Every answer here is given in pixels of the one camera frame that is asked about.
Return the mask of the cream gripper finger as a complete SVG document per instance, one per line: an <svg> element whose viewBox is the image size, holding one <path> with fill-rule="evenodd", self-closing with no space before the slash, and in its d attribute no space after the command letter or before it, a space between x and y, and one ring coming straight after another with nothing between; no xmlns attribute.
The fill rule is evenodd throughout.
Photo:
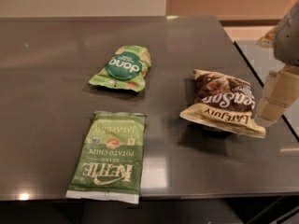
<svg viewBox="0 0 299 224"><path fill-rule="evenodd" d="M254 120L263 127L275 124L287 109L282 97L262 97L257 105Z"/></svg>

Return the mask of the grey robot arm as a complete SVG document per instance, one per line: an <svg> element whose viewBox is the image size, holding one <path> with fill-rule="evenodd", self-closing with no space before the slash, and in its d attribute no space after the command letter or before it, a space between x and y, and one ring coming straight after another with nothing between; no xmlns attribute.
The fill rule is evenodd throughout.
<svg viewBox="0 0 299 224"><path fill-rule="evenodd" d="M299 98L299 1L278 23L273 49L284 66L270 71L263 86L254 119L264 127L276 123Z"/></svg>

